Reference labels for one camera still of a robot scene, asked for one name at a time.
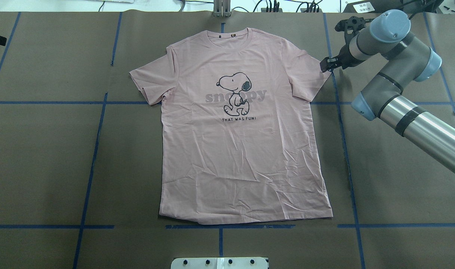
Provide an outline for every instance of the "pink t-shirt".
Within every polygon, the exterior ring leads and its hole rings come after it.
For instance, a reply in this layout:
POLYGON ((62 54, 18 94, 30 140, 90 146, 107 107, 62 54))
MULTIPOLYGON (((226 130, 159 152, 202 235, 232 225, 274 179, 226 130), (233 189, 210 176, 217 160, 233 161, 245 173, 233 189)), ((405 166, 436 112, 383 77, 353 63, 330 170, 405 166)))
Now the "pink t-shirt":
POLYGON ((329 73, 284 38, 203 31, 130 72, 162 102, 159 214, 201 224, 332 217, 310 103, 329 73))

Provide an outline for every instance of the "cartoon dog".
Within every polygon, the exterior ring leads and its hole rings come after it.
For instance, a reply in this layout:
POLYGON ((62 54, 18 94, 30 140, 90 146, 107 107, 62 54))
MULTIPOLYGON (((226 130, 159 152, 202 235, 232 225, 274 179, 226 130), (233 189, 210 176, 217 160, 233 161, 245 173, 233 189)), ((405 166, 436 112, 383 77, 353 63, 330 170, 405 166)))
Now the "cartoon dog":
POLYGON ((216 86, 232 92, 229 97, 229 105, 224 106, 224 112, 230 116, 247 115, 249 102, 241 97, 241 92, 247 92, 252 88, 251 80, 243 72, 234 75, 224 75, 219 79, 216 86))

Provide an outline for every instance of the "snoopy text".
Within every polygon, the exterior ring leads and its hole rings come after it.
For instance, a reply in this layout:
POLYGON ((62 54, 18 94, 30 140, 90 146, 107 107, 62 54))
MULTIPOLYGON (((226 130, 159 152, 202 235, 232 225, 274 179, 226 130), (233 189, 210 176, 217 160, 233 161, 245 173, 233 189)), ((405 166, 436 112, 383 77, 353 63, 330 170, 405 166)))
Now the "snoopy text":
MULTIPOLYGON (((252 91, 252 92, 241 92, 240 95, 243 99, 248 100, 249 102, 252 101, 259 101, 262 102, 265 99, 265 93, 266 90, 257 90, 257 91, 252 91)), ((226 100, 229 100, 229 98, 232 96, 232 93, 216 93, 216 94, 206 94, 206 103, 211 103, 211 102, 225 102, 226 100)))

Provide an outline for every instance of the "metal bracket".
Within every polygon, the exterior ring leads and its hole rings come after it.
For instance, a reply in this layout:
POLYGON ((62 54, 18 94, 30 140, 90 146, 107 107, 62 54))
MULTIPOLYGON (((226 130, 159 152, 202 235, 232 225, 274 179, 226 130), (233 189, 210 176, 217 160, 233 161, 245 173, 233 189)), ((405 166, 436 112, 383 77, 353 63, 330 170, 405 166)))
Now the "metal bracket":
POLYGON ((214 17, 231 17, 231 0, 214 0, 214 17))
POLYGON ((269 259, 265 257, 206 257, 177 258, 171 269, 269 269, 269 259))

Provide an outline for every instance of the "metal tube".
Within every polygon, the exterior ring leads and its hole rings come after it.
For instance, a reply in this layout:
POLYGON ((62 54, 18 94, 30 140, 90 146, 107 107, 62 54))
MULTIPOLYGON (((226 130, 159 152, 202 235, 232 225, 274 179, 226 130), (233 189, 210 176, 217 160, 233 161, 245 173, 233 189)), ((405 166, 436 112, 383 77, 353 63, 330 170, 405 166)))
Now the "metal tube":
POLYGON ((409 124, 403 136, 455 173, 455 128, 424 112, 409 124))
POLYGON ((380 119, 455 173, 455 128, 403 96, 389 102, 380 119))

